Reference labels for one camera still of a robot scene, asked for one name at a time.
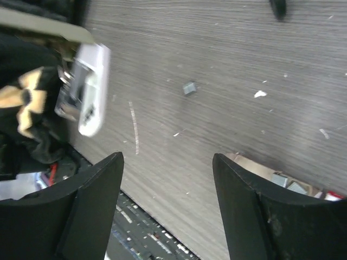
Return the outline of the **silver staple strips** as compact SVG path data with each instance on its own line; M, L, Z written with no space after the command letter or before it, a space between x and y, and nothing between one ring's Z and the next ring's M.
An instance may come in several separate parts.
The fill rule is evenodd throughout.
M185 96L191 95L197 91L194 82L188 82L183 86L183 93Z

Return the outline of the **black stapler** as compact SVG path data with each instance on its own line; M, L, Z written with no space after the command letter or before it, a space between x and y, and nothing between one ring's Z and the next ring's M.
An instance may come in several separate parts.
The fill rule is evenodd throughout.
M269 0L274 17L278 21L283 21L287 14L286 0Z

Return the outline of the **red white staple box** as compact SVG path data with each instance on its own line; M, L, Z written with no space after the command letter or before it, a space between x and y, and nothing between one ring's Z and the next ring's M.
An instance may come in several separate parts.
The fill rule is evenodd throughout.
M274 184L277 184L278 186L281 186L293 192L330 201L345 199L344 196L338 193L316 188L308 183L292 178L280 171L276 171L262 164L254 162L240 155L239 153L227 153L226 156L245 170L248 170L257 176L260 176Z

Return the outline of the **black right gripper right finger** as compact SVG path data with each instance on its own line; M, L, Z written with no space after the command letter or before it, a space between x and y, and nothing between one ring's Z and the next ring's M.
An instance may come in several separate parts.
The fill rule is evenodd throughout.
M213 175L231 259L346 259L346 200L285 189L213 157Z

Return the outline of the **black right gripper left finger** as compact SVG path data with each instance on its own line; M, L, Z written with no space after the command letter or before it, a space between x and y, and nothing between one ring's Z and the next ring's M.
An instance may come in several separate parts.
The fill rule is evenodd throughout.
M53 186L1 201L1 259L103 259L123 169L116 152Z

